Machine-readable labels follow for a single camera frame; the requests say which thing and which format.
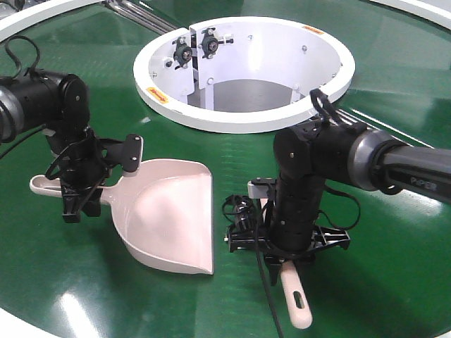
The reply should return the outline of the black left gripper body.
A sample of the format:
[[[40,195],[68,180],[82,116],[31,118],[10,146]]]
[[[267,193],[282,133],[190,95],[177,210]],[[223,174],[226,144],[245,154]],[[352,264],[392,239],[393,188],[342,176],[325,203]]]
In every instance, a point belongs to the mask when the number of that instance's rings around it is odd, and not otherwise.
[[[123,141],[96,136],[92,128],[48,136],[55,159],[45,172],[48,180],[59,180],[65,208],[100,207],[100,186],[112,169],[123,165]]]

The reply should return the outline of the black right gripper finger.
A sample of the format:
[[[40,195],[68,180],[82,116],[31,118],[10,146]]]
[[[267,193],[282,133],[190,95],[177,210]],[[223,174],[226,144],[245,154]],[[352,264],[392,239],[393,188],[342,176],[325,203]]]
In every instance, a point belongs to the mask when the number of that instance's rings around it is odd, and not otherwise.
[[[278,281],[278,276],[282,268],[282,264],[285,262],[283,258],[275,256],[265,256],[264,262],[269,272],[269,279],[271,286],[275,286]]]
[[[305,272],[305,270],[314,264],[315,260],[316,260],[315,255],[309,255],[294,260],[294,265],[298,276],[301,277],[302,274]]]

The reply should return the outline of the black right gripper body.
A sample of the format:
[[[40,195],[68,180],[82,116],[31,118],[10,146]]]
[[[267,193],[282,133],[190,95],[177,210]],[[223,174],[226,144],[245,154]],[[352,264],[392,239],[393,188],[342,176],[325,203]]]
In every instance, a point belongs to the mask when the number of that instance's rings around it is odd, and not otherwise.
[[[307,249],[304,251],[288,251],[277,247],[271,242],[268,235],[268,229],[265,227],[258,229],[257,237],[255,229],[239,231],[235,225],[228,227],[228,248],[230,252],[239,249],[255,250],[265,256],[275,256],[283,258],[286,261],[294,261],[309,255],[316,255],[326,249],[340,247],[344,250],[350,245],[350,236],[345,230],[338,230],[329,227],[320,227],[315,225],[308,243]]]

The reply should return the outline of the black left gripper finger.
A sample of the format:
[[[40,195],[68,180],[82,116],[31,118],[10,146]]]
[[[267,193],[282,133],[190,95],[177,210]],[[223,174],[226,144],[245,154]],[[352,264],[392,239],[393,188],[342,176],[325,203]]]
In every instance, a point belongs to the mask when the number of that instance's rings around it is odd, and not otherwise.
[[[80,215],[80,198],[78,196],[63,197],[63,220],[65,223],[79,223]]]
[[[89,199],[82,207],[82,211],[88,217],[99,217],[101,215],[101,203],[98,198]]]

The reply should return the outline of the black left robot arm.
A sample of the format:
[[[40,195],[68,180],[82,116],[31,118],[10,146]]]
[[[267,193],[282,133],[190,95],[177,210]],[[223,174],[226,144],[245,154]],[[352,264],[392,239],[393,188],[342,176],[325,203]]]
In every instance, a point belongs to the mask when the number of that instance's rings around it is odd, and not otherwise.
[[[54,156],[45,177],[59,181],[64,221],[78,223],[82,214],[98,217],[101,188],[121,162],[123,142],[100,138],[90,127],[89,89],[77,75],[37,68],[40,52],[24,68],[11,50],[14,40],[35,44],[22,35],[4,42],[16,73],[1,77],[1,142],[40,128]]]

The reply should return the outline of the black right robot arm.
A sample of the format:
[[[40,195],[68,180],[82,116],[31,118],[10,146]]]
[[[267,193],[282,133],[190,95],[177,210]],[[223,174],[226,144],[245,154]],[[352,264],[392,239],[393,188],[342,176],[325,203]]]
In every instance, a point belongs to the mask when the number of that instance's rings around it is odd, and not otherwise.
[[[406,189],[450,201],[447,149],[410,146],[365,123],[346,123],[319,89],[310,98],[317,116],[275,135],[278,177],[252,180],[248,195],[226,199],[234,218],[227,232],[229,249],[262,253],[272,283],[286,261],[312,261],[319,251],[349,246],[346,227],[316,223],[327,180],[387,195]]]

